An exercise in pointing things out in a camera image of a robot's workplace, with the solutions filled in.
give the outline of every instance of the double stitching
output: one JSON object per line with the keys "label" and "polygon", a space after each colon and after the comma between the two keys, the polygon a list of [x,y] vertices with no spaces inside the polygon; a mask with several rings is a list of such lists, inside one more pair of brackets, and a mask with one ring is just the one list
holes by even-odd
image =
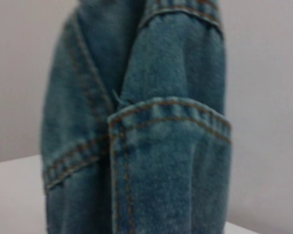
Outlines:
{"label": "double stitching", "polygon": [[86,80],[84,79],[84,77],[80,74],[80,70],[81,70],[81,68],[80,68],[79,63],[76,62],[76,60],[75,60],[75,58],[74,58],[75,55],[74,55],[74,52],[72,51],[72,45],[70,44],[68,38],[66,38],[65,42],[66,42],[66,48],[67,48],[67,51],[68,51],[68,53],[69,53],[69,57],[70,57],[71,62],[72,62],[72,64],[73,64],[73,66],[74,66],[74,69],[75,69],[75,71],[76,71],[76,74],[77,74],[77,76],[78,76],[78,78],[79,78],[80,84],[81,84],[81,86],[82,86],[82,88],[83,88],[84,95],[85,95],[86,99],[88,100],[88,103],[89,103],[89,105],[90,105],[90,107],[91,107],[91,110],[92,110],[92,112],[93,112],[94,118],[95,118],[95,120],[96,120],[97,122],[100,122],[100,120],[99,120],[99,113],[98,113],[98,110],[97,110],[96,105],[95,105],[95,103],[94,103],[94,98],[91,98],[91,95],[90,95],[90,89],[89,89],[89,86],[88,86],[88,84],[87,84],[87,81],[86,81]]}
{"label": "double stitching", "polygon": [[67,168],[56,179],[52,180],[49,184],[46,185],[45,192],[53,188],[56,184],[62,182],[66,177],[68,177],[75,171],[78,171],[83,167],[89,166],[90,164],[97,162],[99,159],[100,156],[95,155]]}
{"label": "double stitching", "polygon": [[113,135],[113,136],[111,136],[111,139],[114,140],[117,136],[121,136],[121,134],[128,133],[128,132],[130,132],[132,130],[135,130],[135,129],[140,129],[140,128],[146,127],[146,126],[148,126],[150,124],[156,124],[156,123],[167,122],[167,121],[191,121],[191,122],[194,122],[194,123],[198,124],[200,127],[204,128],[209,133],[213,134],[215,137],[217,137],[219,139],[222,139],[222,140],[226,141],[227,143],[231,144],[231,140],[228,137],[218,133],[214,129],[212,129],[209,126],[207,126],[205,123],[203,123],[203,122],[201,122],[201,121],[199,121],[197,119],[194,119],[194,118],[186,118],[186,117],[156,118],[156,119],[153,119],[151,121],[147,121],[147,122],[145,122],[143,124],[136,125],[135,127],[126,129],[123,133]]}
{"label": "double stitching", "polygon": [[[213,9],[213,11],[216,11],[216,12],[218,11],[218,6],[211,1],[208,1],[208,0],[193,0],[193,1],[197,2],[198,4],[208,5]],[[161,0],[156,0],[155,5],[157,5],[157,9],[154,9],[151,14],[144,17],[144,19],[139,24],[139,29],[142,29],[142,27],[156,15],[165,14],[170,11],[173,12],[173,11],[179,10],[181,12],[184,12],[190,15],[202,17],[203,19],[205,18],[205,20],[213,24],[219,30],[219,32],[222,33],[222,26],[221,26],[220,20],[217,19],[216,17],[213,17],[209,13],[200,11],[198,9],[195,9],[193,7],[186,6],[186,5],[167,6],[163,4],[163,6],[161,6],[161,3],[162,3]]]}
{"label": "double stitching", "polygon": [[47,169],[44,174],[48,175],[51,173],[52,170],[57,169],[61,164],[63,164],[66,160],[68,160],[70,157],[72,157],[74,155],[74,153],[77,152],[82,152],[86,149],[88,149],[90,146],[97,144],[98,142],[101,142],[105,139],[108,139],[108,135],[103,135],[100,136],[94,140],[91,140],[89,142],[87,142],[86,144],[79,144],[77,145],[74,149],[70,150],[69,152],[67,152],[63,157],[61,157],[60,159],[56,160],[52,166],[49,167],[49,169]]}
{"label": "double stitching", "polygon": [[120,137],[123,141],[123,148],[124,148],[124,153],[125,153],[125,180],[126,180],[126,197],[127,197],[127,202],[128,202],[128,215],[129,215],[129,226],[130,226],[130,231],[129,234],[133,234],[133,228],[134,228],[134,223],[133,223],[133,214],[132,214],[132,198],[130,194],[130,176],[129,176],[129,153],[128,153],[128,148],[126,146],[126,132],[123,129],[123,133],[120,134]]}
{"label": "double stitching", "polygon": [[115,149],[113,150],[113,159],[114,159],[114,191],[115,191],[115,230],[116,234],[119,231],[119,226],[118,226],[118,217],[119,217],[119,207],[118,207],[118,185],[117,185],[117,159],[116,159],[116,151]]}
{"label": "double stitching", "polygon": [[173,105],[173,104],[193,107],[193,108],[197,109],[200,112],[210,114],[214,119],[218,120],[219,122],[221,122],[224,125],[226,125],[229,129],[231,129],[231,125],[227,121],[225,121],[221,117],[215,115],[212,111],[204,109],[203,107],[197,106],[197,105],[192,104],[192,103],[186,103],[186,102],[183,102],[183,101],[174,101],[174,100],[159,101],[159,102],[155,102],[155,103],[151,103],[151,104],[146,104],[145,106],[142,106],[142,107],[138,107],[138,108],[136,108],[134,110],[131,110],[131,111],[128,111],[128,112],[126,112],[126,113],[124,113],[122,115],[119,115],[118,117],[116,117],[111,122],[110,125],[111,125],[111,127],[113,127],[117,122],[120,122],[124,117],[129,116],[131,114],[138,113],[138,112],[143,111],[143,110],[147,110],[147,109],[151,108],[154,105],[164,106],[164,105]]}
{"label": "double stitching", "polygon": [[99,86],[100,91],[103,94],[103,98],[105,100],[106,106],[109,108],[109,111],[112,113],[114,111],[113,106],[112,106],[112,102],[111,102],[111,100],[108,98],[108,96],[106,94],[105,87],[101,82],[101,79],[100,79],[100,76],[98,74],[97,68],[93,64],[93,61],[92,61],[91,56],[89,54],[89,51],[87,49],[86,43],[85,43],[85,41],[83,39],[81,29],[80,29],[80,27],[78,25],[77,12],[75,12],[73,14],[72,23],[73,23],[73,27],[74,27],[75,32],[76,32],[77,42],[79,44],[80,50],[82,52],[82,55],[85,58],[85,61],[86,61],[87,65],[88,65],[88,68],[91,71],[95,81],[96,81],[96,84]]}
{"label": "double stitching", "polygon": [[207,1],[207,0],[195,0],[195,1],[198,2],[198,3],[209,5],[212,8],[214,8],[215,10],[218,10],[218,6],[215,3],[211,2],[211,1]]}

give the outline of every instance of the denim fabric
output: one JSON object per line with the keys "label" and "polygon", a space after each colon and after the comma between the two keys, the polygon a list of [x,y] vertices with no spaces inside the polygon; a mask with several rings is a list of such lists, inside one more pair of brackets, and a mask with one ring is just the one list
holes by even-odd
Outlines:
{"label": "denim fabric", "polygon": [[83,0],[41,149],[49,234],[221,234],[230,174],[217,1]]}

